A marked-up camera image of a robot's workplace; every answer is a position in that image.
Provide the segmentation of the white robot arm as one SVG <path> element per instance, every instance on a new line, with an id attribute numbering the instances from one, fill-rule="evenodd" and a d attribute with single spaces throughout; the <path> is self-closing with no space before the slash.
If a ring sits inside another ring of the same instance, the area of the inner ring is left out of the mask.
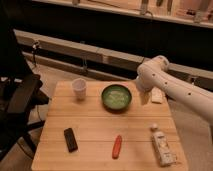
<path id="1" fill-rule="evenodd" d="M 169 75 L 168 67 L 169 61 L 162 55 L 140 64 L 135 80 L 137 89 L 147 92 L 157 87 L 213 125 L 213 93 Z"/>

